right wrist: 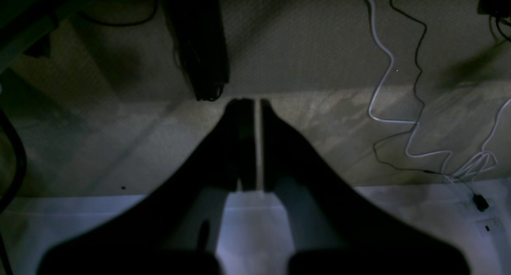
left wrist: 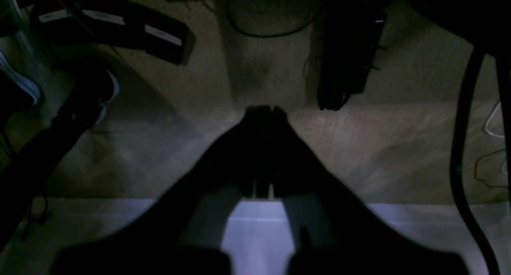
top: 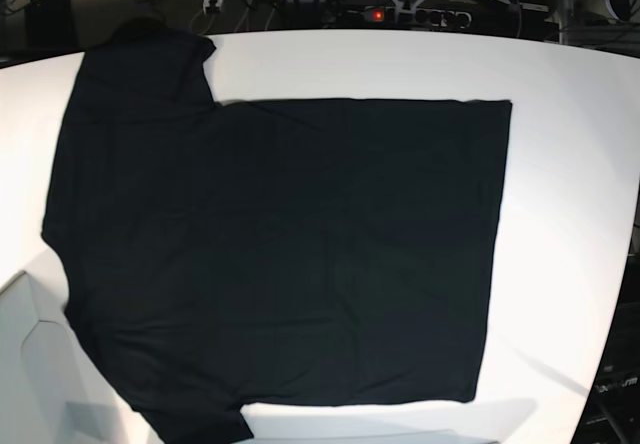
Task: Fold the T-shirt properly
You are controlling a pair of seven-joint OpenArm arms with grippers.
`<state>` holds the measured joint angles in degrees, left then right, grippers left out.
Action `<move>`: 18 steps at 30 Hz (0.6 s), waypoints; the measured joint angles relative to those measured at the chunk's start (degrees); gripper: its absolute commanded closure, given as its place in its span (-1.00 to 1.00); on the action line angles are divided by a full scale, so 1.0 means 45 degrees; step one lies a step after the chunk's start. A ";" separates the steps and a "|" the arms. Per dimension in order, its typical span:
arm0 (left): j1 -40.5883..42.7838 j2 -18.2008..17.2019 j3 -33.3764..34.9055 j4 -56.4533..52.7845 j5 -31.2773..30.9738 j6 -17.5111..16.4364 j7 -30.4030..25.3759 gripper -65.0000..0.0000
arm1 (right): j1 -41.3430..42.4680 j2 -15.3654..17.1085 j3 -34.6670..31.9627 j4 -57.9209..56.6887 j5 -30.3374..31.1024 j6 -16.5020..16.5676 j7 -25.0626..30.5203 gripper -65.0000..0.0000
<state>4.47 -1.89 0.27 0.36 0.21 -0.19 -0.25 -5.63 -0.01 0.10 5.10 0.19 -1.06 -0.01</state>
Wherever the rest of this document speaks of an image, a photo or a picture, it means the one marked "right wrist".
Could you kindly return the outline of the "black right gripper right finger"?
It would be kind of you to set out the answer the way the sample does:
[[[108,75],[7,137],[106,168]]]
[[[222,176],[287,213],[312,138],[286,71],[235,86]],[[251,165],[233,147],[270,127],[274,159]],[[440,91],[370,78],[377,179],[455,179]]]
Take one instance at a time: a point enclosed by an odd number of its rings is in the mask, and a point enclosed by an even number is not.
[[[261,101],[264,188],[283,204],[294,252],[289,275],[469,275],[456,247],[364,198]]]

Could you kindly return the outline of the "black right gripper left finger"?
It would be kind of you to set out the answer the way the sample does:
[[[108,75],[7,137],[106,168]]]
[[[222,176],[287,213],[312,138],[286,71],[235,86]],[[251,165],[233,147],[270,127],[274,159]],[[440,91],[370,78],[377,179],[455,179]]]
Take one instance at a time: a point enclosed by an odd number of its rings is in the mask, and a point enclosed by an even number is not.
[[[231,100],[214,129],[146,198],[48,250],[40,275],[219,275],[222,213],[238,183],[255,187],[254,101]]]

